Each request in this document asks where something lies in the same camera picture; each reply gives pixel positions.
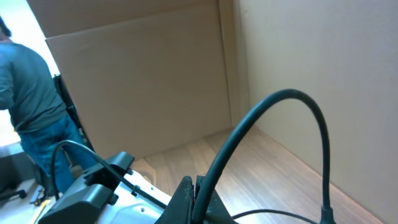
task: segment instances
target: black cable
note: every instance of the black cable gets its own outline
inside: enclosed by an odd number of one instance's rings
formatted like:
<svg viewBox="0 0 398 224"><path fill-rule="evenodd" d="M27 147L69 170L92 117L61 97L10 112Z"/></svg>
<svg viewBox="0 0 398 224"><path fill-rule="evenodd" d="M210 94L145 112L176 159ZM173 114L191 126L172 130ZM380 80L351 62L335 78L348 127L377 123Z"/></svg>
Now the black cable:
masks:
<svg viewBox="0 0 398 224"><path fill-rule="evenodd" d="M256 214L256 213L275 213L275 214L287 215L287 216L290 216L290 217L301 219L301 220L306 221L306 222L311 223L311 224L317 224L316 222L312 221L311 219L305 218L305 217L303 217L301 215L296 215L296 214L293 214L293 213L290 213L290 212L284 212L284 211L273 210L273 209L251 210L251 211L242 212L242 213L239 213L237 215L234 215L234 216L232 216L232 218L233 219L237 219L237 218L241 218L241 217L246 216L246 215L252 215L252 214Z"/></svg>
<svg viewBox="0 0 398 224"><path fill-rule="evenodd" d="M119 179L122 183L126 184L126 186L128 188L130 188L133 192L142 195L143 197L147 198L148 200L150 200L154 204L158 205L160 208L163 208L163 209L166 208L166 205L164 203L162 203L161 201L157 200L153 196L149 195L147 192L141 190L141 188L138 185L133 185L128 180L126 180L124 177L122 177L106 161L104 161L99 155L97 155L97 153L92 151L87 146L85 146L83 144L80 144L80 143L77 143L77 142L74 142L74 141L71 141L71 140L60 141L55 146L55 149L54 149L53 154L52 154L52 158L51 158L51 180L52 180L52 184L54 186L54 192L55 192L55 199L56 200L59 199L59 191L58 191L58 188L57 188L57 184L55 182L55 158L57 156L57 151L59 149L61 149L62 146L66 145L66 144L72 144L72 145L81 147L82 149L84 149L85 152L90 154L97 162L102 164L102 166L104 166L106 170L108 170L112 175L114 175L115 178Z"/></svg>
<svg viewBox="0 0 398 224"><path fill-rule="evenodd" d="M202 186L200 187L200 191L192 212L192 222L194 224L203 223L211 195L215 189L218 179L220 178L229 158L232 156L232 153L236 149L236 146L238 146L244 135L250 130L252 125L259 119L259 117L272 105L286 99L297 99L305 103L310 108L318 122L323 148L322 212L326 211L328 218L331 217L331 219L333 219L333 212L331 211L329 196L330 145L325 118L323 117L317 103L307 94L298 90L287 89L277 91L269 95L260 103L258 103L253 109L251 109L241 120L241 122L239 122L229 138L223 144L220 151L217 153L217 156L211 163L207 175L203 180Z"/></svg>

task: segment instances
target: laminate floor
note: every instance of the laminate floor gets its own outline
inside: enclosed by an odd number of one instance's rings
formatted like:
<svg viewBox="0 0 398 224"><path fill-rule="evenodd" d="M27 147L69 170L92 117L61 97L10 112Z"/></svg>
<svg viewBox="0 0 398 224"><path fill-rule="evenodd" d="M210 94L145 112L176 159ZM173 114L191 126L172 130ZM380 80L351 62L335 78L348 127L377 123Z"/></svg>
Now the laminate floor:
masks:
<svg viewBox="0 0 398 224"><path fill-rule="evenodd" d="M172 195L185 175L205 175L231 130L158 152L133 163L160 190ZM253 128L226 166L216 190L230 214L271 208L320 220L322 179L279 143ZM339 224L382 223L342 191L331 186L331 203ZM304 223L295 218L258 214L240 223Z"/></svg>
<svg viewBox="0 0 398 224"><path fill-rule="evenodd" d="M41 207L32 205L29 203L33 194L37 188L36 181L34 179L25 180L19 184L16 190L25 190L27 197L19 198L15 196L9 200L3 200L0 202L0 223L4 224L22 224L31 223L36 224L36 217L40 217L45 214L51 206L55 203L55 197L52 197L51 202L40 211Z"/></svg>

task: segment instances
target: cardboard wall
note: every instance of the cardboard wall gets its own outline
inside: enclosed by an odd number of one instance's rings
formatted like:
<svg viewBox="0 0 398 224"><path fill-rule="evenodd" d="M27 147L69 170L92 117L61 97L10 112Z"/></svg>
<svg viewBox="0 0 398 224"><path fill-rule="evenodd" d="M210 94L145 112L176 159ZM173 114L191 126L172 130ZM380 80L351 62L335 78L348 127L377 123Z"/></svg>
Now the cardboard wall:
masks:
<svg viewBox="0 0 398 224"><path fill-rule="evenodd" d="M251 106L284 88L312 96L330 131L331 181L386 223L398 223L398 2L240 6ZM257 125L322 172L318 126L303 103L283 101Z"/></svg>
<svg viewBox="0 0 398 224"><path fill-rule="evenodd" d="M215 0L47 43L102 157L140 158L231 127Z"/></svg>
<svg viewBox="0 0 398 224"><path fill-rule="evenodd" d="M46 37L173 11L207 0L27 0Z"/></svg>

